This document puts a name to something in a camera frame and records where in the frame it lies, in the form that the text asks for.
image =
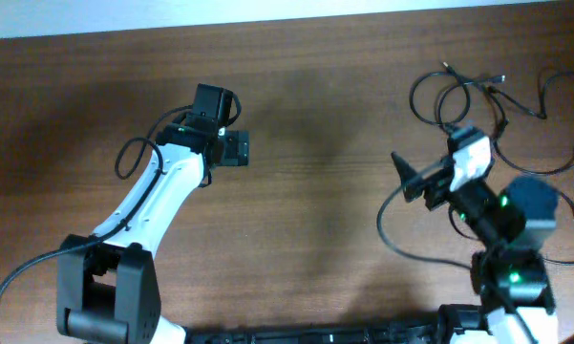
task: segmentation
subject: black bracket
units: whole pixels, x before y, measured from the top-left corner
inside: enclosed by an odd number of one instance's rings
[[[185,344],[405,344],[436,343],[436,317],[391,321],[368,327],[245,330],[197,333],[189,330]]]
[[[437,311],[436,343],[449,343],[454,334],[465,331],[486,331],[480,306],[441,305]]]
[[[61,248],[92,238],[70,235]],[[58,260],[57,330],[67,336],[107,344],[148,344],[161,313],[151,252],[140,244],[127,248],[99,244],[64,254]],[[117,273],[117,285],[94,280]]]
[[[484,133],[475,127],[456,130],[448,138],[450,156],[452,157],[456,151],[484,136]],[[423,179],[417,177],[418,172],[396,152],[392,152],[391,157],[393,158],[394,167],[401,179],[401,184],[409,182],[403,189],[403,196],[406,202],[412,202],[424,194],[425,206],[433,211],[449,201],[448,198],[451,193],[450,183],[454,178],[454,163],[452,162],[452,158],[445,160],[442,168],[428,178]],[[485,180],[488,177],[493,163],[494,161],[491,160],[490,166],[486,169],[484,175],[480,177],[481,180]]]
[[[232,100],[236,102],[237,114],[230,118]],[[241,111],[240,102],[233,92],[199,84],[191,111],[166,125],[158,133],[156,143],[173,143],[202,154],[204,177],[208,182],[200,186],[209,186],[214,167],[248,165],[248,132],[225,130]]]
[[[541,307],[548,314],[556,310],[543,258],[534,250],[476,253],[471,279],[474,291],[481,297],[484,312],[504,305],[489,283],[494,284],[515,307]]]

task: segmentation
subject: wood grain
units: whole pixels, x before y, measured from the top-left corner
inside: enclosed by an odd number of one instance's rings
[[[166,234],[156,261],[165,316],[196,328],[354,324],[478,303],[466,273],[388,252],[374,226],[398,182],[390,152],[419,168],[445,152],[407,99],[444,60],[505,74],[501,89],[537,106],[539,72],[574,69],[574,2],[0,40],[0,281],[102,222],[134,182],[113,175],[121,144],[204,82],[240,96],[251,164],[217,170]],[[426,114],[438,86],[416,96]],[[548,95],[547,121],[508,110],[509,157],[539,169],[567,159],[573,81]],[[492,127],[479,95],[468,120]],[[500,190],[516,175],[498,163],[489,183]],[[574,170],[548,181],[574,200]],[[468,261],[480,249],[455,235],[445,209],[398,202],[389,213],[407,250]],[[557,216],[543,251],[574,259],[568,207]],[[46,263],[13,283],[4,343],[75,342],[55,329],[55,271]],[[549,271],[566,338],[574,268]]]

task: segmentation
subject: wooden table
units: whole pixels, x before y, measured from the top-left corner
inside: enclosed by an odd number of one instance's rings
[[[165,316],[195,328],[355,324],[477,304],[466,272],[388,252],[374,224],[398,183],[390,153],[422,168],[446,152],[408,106],[412,82],[444,60],[466,75],[506,74],[501,89],[537,108],[538,73],[574,69],[574,3],[0,40],[0,281],[104,221],[135,182],[113,174],[122,143],[204,82],[240,96],[251,163],[218,169],[164,237]],[[425,114],[438,86],[416,97]],[[472,97],[467,122],[490,131],[488,103]],[[455,94],[446,117],[461,102]],[[565,161],[572,80],[551,89],[547,121],[508,110],[506,154],[537,169]],[[499,162],[489,183],[499,191],[517,175]],[[574,170],[547,180],[574,200]],[[565,204],[557,217],[543,253],[574,259]],[[385,226],[412,252],[466,262],[480,249],[455,235],[445,207],[430,213],[422,201],[399,200]],[[567,338],[574,268],[548,268]],[[52,261],[13,283],[4,343],[77,342],[55,329],[55,272]]]

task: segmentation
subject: green led light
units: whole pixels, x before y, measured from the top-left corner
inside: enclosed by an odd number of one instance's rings
[[[509,199],[507,198],[507,196],[501,196],[500,197],[500,206],[504,207],[508,204],[509,204]]]
[[[512,272],[512,273],[509,274],[509,280],[510,280],[512,283],[518,283],[521,279],[522,279],[522,277],[521,277],[520,274],[517,273],[517,272]]]

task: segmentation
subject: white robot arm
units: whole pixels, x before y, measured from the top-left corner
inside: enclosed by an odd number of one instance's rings
[[[163,238],[184,200],[203,180],[204,162],[202,154],[191,152],[189,147],[165,144],[159,148],[163,157],[163,174],[134,218],[125,230],[105,241],[115,247],[128,247],[133,243],[142,245],[155,256]],[[159,165],[158,155],[153,152],[148,166],[134,188],[125,197],[121,205],[94,230],[101,236],[112,230],[134,207],[136,201],[151,182]],[[184,343],[184,328],[160,316],[151,344]]]
[[[229,118],[232,99],[237,117],[241,109],[235,95],[199,85],[186,117],[159,132],[151,160],[119,207],[92,237],[71,235],[64,241],[62,248],[68,248],[107,237],[59,258],[60,333],[98,343],[184,343],[184,328],[160,315],[153,260],[187,196],[206,177],[212,182],[211,169],[248,164],[248,134],[224,129],[236,118]],[[94,276],[106,272],[116,273],[115,286],[95,281]]]

